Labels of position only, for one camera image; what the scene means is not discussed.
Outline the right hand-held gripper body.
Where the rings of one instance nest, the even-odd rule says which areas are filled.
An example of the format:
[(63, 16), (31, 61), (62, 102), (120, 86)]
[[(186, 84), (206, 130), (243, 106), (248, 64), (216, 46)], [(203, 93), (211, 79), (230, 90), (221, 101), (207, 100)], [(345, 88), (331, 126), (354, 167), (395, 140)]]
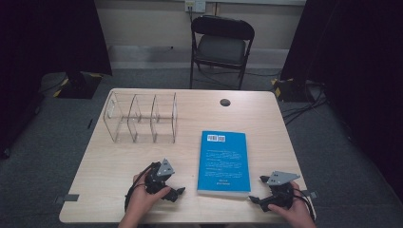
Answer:
[[(291, 181), (298, 179), (299, 174), (274, 171), (269, 177), (270, 179), (267, 181), (267, 184), (272, 192), (272, 195), (267, 197), (269, 204), (290, 208), (293, 204), (294, 197), (294, 189), (291, 185)], [(264, 212), (267, 212), (268, 205), (261, 206), (260, 208)]]

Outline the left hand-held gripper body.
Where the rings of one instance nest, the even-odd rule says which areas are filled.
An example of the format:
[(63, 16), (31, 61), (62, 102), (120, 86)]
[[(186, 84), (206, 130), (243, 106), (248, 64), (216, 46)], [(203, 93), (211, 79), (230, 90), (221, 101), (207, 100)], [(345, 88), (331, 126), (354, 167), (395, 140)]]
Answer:
[(175, 173), (168, 159), (152, 162), (148, 168), (144, 183), (146, 192), (156, 194), (166, 187), (166, 181)]

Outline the blue book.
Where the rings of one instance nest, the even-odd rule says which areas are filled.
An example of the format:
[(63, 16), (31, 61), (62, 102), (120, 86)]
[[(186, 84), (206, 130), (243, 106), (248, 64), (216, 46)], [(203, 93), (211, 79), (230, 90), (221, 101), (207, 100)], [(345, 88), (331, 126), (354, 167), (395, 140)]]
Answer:
[(201, 133), (197, 191), (201, 195), (245, 199), (251, 192), (246, 135)]

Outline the person's right hand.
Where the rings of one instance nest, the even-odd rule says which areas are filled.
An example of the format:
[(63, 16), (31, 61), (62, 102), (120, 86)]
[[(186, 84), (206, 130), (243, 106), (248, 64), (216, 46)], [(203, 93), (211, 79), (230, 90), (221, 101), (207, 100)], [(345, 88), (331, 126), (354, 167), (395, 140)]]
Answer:
[(291, 181), (294, 189), (293, 204), (289, 209), (284, 209), (275, 204), (269, 204), (268, 209), (283, 217), (293, 228), (317, 228), (306, 203), (302, 200), (299, 186)]

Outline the person's left hand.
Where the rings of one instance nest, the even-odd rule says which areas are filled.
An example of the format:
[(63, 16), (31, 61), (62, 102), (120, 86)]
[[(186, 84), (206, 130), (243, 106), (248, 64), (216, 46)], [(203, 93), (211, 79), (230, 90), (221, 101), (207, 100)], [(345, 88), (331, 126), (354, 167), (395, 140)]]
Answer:
[(167, 195), (171, 188), (166, 186), (156, 194), (146, 192), (144, 186), (144, 177), (139, 174), (133, 177), (133, 185), (135, 186), (130, 197), (129, 204), (125, 211), (125, 217), (139, 221), (162, 197)]

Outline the clear acrylic file rack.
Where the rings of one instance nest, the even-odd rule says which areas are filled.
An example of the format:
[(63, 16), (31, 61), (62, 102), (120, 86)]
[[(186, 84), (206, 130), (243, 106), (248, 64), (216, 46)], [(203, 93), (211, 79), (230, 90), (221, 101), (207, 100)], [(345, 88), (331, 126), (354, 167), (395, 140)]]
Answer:
[(115, 143), (174, 143), (177, 94), (111, 91), (103, 119)]

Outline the black stand base yellow tape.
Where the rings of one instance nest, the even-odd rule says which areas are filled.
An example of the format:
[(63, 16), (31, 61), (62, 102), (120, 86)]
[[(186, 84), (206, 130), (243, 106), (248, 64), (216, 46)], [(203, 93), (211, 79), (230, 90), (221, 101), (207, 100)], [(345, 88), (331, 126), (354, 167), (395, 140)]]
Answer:
[(294, 79), (271, 81), (274, 94), (279, 101), (285, 103), (312, 103), (315, 99), (305, 83), (298, 83)]
[(55, 98), (91, 99), (102, 81), (103, 76), (98, 73), (72, 71), (54, 92)]

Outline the black folding chair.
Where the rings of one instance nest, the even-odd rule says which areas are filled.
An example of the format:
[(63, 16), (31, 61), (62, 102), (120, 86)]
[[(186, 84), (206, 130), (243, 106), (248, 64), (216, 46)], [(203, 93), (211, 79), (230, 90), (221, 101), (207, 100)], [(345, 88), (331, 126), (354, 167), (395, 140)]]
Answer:
[(241, 89), (251, 46), (253, 27), (243, 21), (215, 15), (202, 15), (191, 22), (192, 50), (189, 87), (193, 86), (194, 65), (236, 69)]

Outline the black curtain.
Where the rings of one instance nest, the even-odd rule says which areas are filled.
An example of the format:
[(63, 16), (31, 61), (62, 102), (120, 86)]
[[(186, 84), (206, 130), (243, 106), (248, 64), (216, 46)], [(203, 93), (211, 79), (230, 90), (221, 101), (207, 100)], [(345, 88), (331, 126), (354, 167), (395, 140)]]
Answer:
[(38, 110), (53, 72), (111, 73), (95, 0), (0, 0), (0, 159)]
[(281, 77), (325, 85), (403, 200), (403, 0), (306, 0)]

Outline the white wall outlet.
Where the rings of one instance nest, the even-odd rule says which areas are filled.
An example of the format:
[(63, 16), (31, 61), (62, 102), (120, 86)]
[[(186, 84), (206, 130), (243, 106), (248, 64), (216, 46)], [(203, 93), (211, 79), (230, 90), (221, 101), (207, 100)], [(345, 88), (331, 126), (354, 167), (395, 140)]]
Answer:
[(185, 0), (184, 10), (187, 12), (204, 13), (206, 10), (206, 2), (204, 0)]

